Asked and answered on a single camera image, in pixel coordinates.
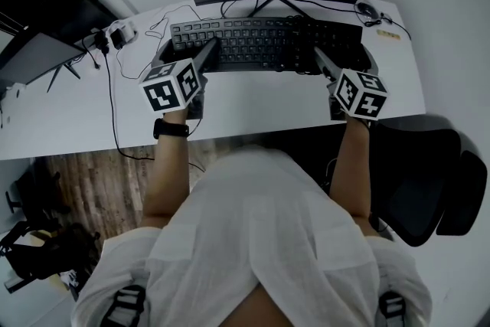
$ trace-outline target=sleeve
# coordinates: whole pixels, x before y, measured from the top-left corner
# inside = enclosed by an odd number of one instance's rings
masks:
[[[106,240],[102,257],[73,309],[73,326],[99,327],[118,290],[129,285],[146,287],[146,260],[161,232],[141,227]]]
[[[398,293],[405,299],[408,325],[429,325],[432,299],[417,272],[415,259],[393,241],[382,237],[366,240],[380,270],[380,295],[388,290]]]

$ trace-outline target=person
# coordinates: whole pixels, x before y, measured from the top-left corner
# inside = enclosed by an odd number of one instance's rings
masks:
[[[189,192],[187,139],[160,135],[140,228],[105,242],[73,325],[387,325],[384,291],[403,298],[399,325],[428,325],[414,260],[369,223],[368,159],[368,128],[348,117],[329,196],[288,155],[256,146]]]

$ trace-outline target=white shirt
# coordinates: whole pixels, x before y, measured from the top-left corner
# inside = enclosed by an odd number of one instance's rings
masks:
[[[428,323],[430,295],[409,255],[364,237],[286,154],[242,149],[207,170],[168,226],[105,242],[72,323],[100,325],[114,293],[140,284],[140,326],[218,326],[261,283],[293,325],[369,326],[380,268]]]

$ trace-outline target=wooden floor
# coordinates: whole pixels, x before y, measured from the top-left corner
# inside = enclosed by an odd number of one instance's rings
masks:
[[[209,139],[189,143],[189,162],[207,168],[217,158],[253,138]],[[124,149],[135,157],[154,158],[154,146]],[[79,222],[90,233],[99,232],[100,242],[130,231],[142,217],[142,203],[153,161],[136,161],[117,150],[83,152],[46,157],[53,175],[60,173],[60,196],[71,208],[55,214],[63,225]],[[191,189],[202,172],[189,165]]]

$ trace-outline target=monitor stand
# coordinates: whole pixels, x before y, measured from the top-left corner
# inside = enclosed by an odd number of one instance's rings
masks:
[[[264,7],[266,7],[272,0],[266,0],[264,3],[262,3],[259,7],[257,7],[257,9],[253,10],[248,16],[247,18],[252,18],[257,12],[259,12],[260,10],[262,10]],[[308,18],[308,19],[313,19],[312,17],[310,17],[308,14],[306,14],[303,10],[299,9],[298,7],[296,7],[293,3],[291,3],[289,0],[279,0],[280,2],[284,3],[285,5],[289,6],[290,8],[292,8],[294,11],[298,12],[300,15],[302,15],[303,17],[305,18]]]
[[[56,79],[56,77],[58,76],[58,74],[60,73],[60,70],[62,67],[66,67],[68,69],[68,71],[70,71],[75,77],[77,77],[78,79],[81,79],[80,75],[78,75],[78,73],[74,70],[74,68],[72,66],[70,66],[69,64],[63,64],[55,70],[54,75],[51,78],[51,82],[49,83],[49,87],[47,88],[46,93],[49,93],[49,90],[50,90],[51,86],[53,86],[53,82]]]

